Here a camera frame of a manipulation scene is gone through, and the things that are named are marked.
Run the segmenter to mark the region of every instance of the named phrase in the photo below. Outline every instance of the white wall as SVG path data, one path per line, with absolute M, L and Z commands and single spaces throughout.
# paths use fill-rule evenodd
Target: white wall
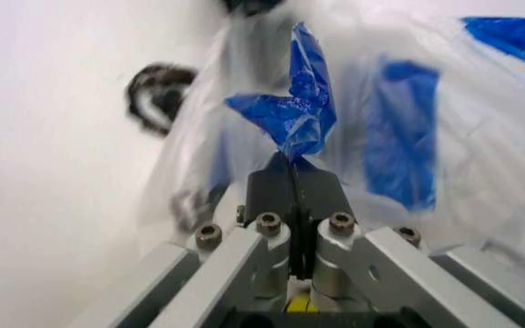
M 365 1 L 525 15 L 525 1 Z M 123 89 L 154 61 L 199 67 L 215 0 L 0 0 L 0 327 L 58 327 L 138 260 L 133 212 L 161 140 Z

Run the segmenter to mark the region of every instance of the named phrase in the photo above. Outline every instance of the white plastic sheet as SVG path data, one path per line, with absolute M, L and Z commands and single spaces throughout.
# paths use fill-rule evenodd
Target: white plastic sheet
M 223 100 L 238 92 L 285 93 L 297 21 L 319 39 L 338 116 L 324 150 L 311 160 L 338 175 L 355 215 L 371 228 L 417 226 L 433 250 L 471 244 L 525 272 L 525 64 L 477 44 L 456 18 L 361 12 L 346 1 L 292 0 L 266 16 L 229 19 L 166 139 L 140 224 L 171 211 L 186 236 L 213 218 L 225 186 L 244 197 L 248 174 L 265 166 L 275 146 Z M 437 206 L 430 211 L 408 213 L 366 192 L 360 114 L 383 55 L 441 74 Z

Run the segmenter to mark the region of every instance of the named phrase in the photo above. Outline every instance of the metal bolt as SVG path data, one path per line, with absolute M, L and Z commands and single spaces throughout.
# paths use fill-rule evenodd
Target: metal bolt
M 236 207 L 236 223 L 244 223 L 244 212 L 246 211 L 246 206 L 238 205 Z
M 329 217 L 329 228 L 334 234 L 348 236 L 353 232 L 355 219 L 346 212 L 335 212 Z
M 281 231 L 281 217 L 277 213 L 265 212 L 256 217 L 256 231 L 263 236 L 276 236 Z
M 222 230 L 217 224 L 208 223 L 196 232 L 196 245 L 200 249 L 214 250 L 222 242 Z
M 396 227 L 394 228 L 397 234 L 400 234 L 407 242 L 409 242 L 414 247 L 419 246 L 420 244 L 420 232 L 417 229 L 409 227 Z

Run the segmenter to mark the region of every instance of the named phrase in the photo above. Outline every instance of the yellow part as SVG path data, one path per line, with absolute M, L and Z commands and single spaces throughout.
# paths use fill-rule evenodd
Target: yellow part
M 291 299 L 287 312 L 318 312 L 317 307 L 311 304 L 309 294 L 300 294 Z

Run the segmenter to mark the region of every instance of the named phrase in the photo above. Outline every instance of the plastic bag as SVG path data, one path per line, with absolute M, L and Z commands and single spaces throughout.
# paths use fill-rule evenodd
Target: plastic bag
M 338 175 L 360 223 L 410 224 L 432 250 L 468 243 L 525 272 L 525 63 L 479 44 L 456 18 L 359 11 L 354 1 L 292 0 L 267 15 L 228 22 L 165 141 L 140 226 L 166 221 L 172 209 L 183 231 L 212 218 L 232 226 L 229 213 L 243 204 L 248 174 L 264 167 L 276 146 L 224 106 L 224 98 L 287 94 L 296 21 L 304 21 L 321 44 L 337 117 L 324 149 L 308 158 Z M 436 203 L 429 210 L 409 213 L 368 192 L 365 111 L 383 56 L 440 74 Z M 232 192 L 220 201 L 228 185 Z M 218 206 L 223 215 L 216 215 L 216 201 L 230 210 Z

